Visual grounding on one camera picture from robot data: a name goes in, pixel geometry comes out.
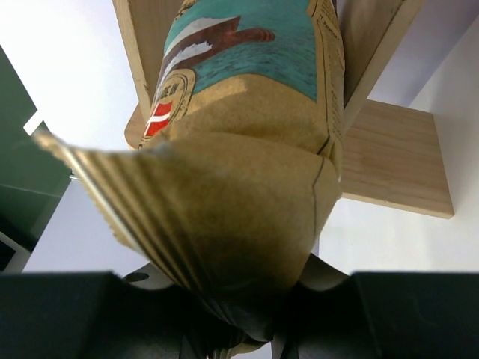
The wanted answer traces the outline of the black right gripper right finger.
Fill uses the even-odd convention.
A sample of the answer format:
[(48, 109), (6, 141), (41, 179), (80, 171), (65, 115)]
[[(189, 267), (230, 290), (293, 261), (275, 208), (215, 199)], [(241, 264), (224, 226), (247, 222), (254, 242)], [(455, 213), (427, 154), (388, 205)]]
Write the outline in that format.
[(311, 255), (274, 358), (477, 358), (478, 274), (356, 272)]

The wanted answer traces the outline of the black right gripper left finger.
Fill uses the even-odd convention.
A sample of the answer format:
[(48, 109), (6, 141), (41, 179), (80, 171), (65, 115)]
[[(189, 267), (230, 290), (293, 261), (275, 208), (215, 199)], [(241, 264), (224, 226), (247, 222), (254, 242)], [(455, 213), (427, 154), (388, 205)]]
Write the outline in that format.
[(111, 273), (3, 274), (2, 358), (206, 358), (181, 289)]

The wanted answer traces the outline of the large kettle cooked chips bag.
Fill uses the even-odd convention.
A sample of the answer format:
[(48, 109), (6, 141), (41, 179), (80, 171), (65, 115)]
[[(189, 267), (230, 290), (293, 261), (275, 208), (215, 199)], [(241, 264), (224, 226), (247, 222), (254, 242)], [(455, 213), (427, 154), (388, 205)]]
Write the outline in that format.
[(137, 151), (35, 135), (188, 295), (167, 342), (181, 357), (272, 339), (341, 195), (344, 65), (333, 1), (185, 1)]

